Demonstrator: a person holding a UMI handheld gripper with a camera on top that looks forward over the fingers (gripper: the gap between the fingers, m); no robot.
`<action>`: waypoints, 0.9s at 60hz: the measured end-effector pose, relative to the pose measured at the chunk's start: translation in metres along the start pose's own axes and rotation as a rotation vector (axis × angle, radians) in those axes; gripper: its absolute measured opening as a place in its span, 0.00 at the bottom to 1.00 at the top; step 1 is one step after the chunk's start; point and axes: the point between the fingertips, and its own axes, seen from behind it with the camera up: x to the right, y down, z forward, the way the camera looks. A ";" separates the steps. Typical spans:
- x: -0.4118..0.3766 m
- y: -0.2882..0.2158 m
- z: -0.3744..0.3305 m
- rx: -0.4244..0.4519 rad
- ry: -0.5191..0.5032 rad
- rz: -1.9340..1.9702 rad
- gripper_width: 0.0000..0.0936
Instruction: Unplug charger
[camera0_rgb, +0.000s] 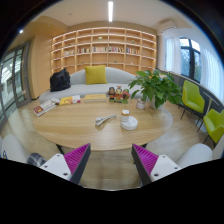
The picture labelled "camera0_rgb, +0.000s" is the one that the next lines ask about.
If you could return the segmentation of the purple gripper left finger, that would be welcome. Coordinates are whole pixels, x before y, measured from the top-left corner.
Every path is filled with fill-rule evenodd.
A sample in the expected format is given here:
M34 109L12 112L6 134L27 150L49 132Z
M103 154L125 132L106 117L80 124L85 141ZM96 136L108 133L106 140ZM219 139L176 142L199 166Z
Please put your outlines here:
M85 144L65 155L55 154L41 166L41 169L79 184L90 154L91 145Z

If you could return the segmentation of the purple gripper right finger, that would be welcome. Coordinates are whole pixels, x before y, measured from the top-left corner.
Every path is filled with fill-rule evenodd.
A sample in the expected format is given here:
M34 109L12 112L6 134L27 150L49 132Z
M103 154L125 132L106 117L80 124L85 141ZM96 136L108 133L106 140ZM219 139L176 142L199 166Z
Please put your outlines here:
M136 144L132 145L131 154L142 186L180 170L180 167L168 156L156 155Z

